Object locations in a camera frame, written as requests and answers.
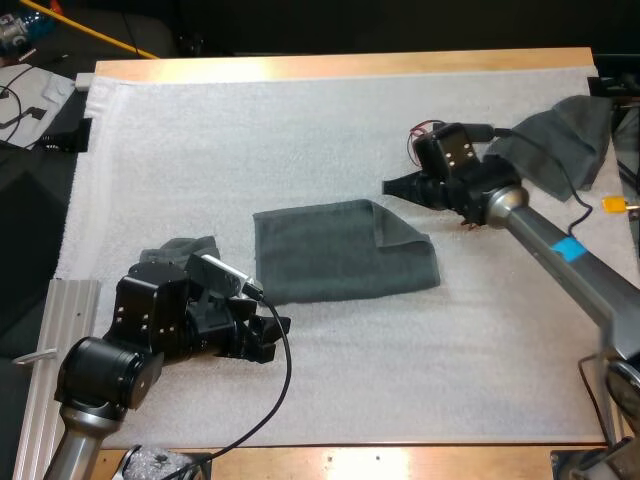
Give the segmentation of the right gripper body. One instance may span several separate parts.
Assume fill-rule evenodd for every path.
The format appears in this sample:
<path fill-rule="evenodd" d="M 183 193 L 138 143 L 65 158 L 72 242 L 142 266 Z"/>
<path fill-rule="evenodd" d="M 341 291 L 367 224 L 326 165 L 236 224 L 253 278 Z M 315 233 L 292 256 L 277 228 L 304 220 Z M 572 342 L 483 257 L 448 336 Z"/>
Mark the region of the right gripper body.
<path fill-rule="evenodd" d="M 409 201 L 431 210 L 461 211 L 464 207 L 463 183 L 456 178 L 438 180 L 414 173 L 408 180 Z"/>

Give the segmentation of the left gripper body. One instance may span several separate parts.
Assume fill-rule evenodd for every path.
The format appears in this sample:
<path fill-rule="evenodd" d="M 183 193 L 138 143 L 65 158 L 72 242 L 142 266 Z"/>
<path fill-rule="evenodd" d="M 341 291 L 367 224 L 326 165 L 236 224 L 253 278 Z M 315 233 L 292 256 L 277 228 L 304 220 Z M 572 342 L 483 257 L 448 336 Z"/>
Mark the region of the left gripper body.
<path fill-rule="evenodd" d="M 223 298 L 190 283 L 178 360 L 210 354 L 249 361 L 248 347 L 258 344 L 249 328 L 253 315 L 258 315 L 254 300 Z"/>

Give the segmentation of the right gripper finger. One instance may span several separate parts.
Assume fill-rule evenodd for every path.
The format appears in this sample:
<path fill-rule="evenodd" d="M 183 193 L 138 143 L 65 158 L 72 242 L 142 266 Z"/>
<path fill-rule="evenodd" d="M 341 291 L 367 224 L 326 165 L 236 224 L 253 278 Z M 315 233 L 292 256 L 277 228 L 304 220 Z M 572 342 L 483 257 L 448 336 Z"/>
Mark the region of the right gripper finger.
<path fill-rule="evenodd" d="M 382 194 L 416 205 L 423 205 L 421 180 L 420 173 L 412 173 L 393 180 L 384 180 L 382 182 Z"/>

